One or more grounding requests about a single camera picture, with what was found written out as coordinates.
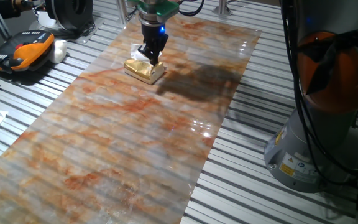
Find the person's bare hand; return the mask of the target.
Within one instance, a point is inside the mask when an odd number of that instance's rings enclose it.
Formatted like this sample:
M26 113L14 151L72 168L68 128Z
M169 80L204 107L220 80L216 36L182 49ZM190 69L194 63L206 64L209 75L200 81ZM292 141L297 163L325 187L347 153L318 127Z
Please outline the person's bare hand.
M19 12L37 9L45 4L44 0L12 0L11 2L14 9Z

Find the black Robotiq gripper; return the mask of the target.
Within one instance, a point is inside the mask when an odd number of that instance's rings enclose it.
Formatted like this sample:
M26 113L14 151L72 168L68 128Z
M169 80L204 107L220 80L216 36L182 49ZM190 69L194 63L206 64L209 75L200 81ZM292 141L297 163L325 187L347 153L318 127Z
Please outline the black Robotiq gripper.
M144 57L148 58L152 65L158 64L160 52L164 49L165 44L167 43L168 35L165 31L165 24L154 24L153 26L142 24L144 44L137 50Z

